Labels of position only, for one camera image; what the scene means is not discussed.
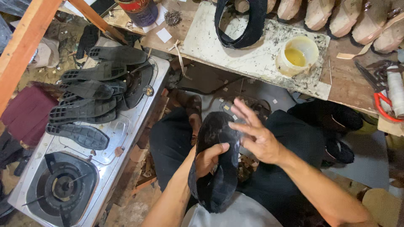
red scissors handle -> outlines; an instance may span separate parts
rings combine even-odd
[[[390,99],[388,99],[386,96],[384,96],[381,92],[374,93],[373,96],[375,97],[376,108],[377,108],[377,110],[380,112],[380,114],[383,117],[389,119],[390,121],[394,121],[394,122],[402,122],[403,121],[403,119],[397,119],[397,118],[391,117],[381,107],[380,99],[382,99],[383,101],[385,101],[387,104],[389,104],[391,106],[391,100]]]

person's left hand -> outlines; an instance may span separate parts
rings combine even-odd
[[[225,153],[229,147],[229,143],[219,143],[199,153],[195,160],[196,179],[206,176],[219,161],[219,154]]]

can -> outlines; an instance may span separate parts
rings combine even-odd
[[[153,0],[115,0],[126,12],[132,23],[147,27],[156,21],[158,8]]]

scissors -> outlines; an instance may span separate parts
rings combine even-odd
[[[387,98],[386,96],[384,96],[383,93],[382,93],[383,90],[386,90],[385,83],[381,82],[381,81],[378,81],[378,79],[375,78],[367,69],[365,69],[363,66],[361,66],[358,61],[355,61],[355,65],[358,68],[358,70],[360,71],[360,73],[362,74],[362,76],[365,77],[365,79],[373,87],[373,89],[375,91],[374,94],[373,94],[373,97],[375,98],[376,108],[380,112],[380,114],[383,117],[389,119],[390,121],[402,122],[403,119],[397,119],[397,118],[394,118],[394,117],[388,115],[386,113],[386,111],[384,111],[384,109],[381,107],[380,99],[382,99],[387,104],[392,106],[391,100],[389,98]]]

black pants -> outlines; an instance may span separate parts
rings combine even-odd
[[[324,154],[321,131],[282,110],[272,113],[266,127],[285,147],[314,167]],[[155,163],[158,184],[164,191],[168,181],[191,150],[192,127],[184,108],[176,108],[154,124],[150,131],[150,151]],[[237,191],[253,198],[271,212],[284,226],[297,226],[307,199],[288,175],[278,166],[260,163],[250,179]],[[196,204],[190,199],[189,206]]]

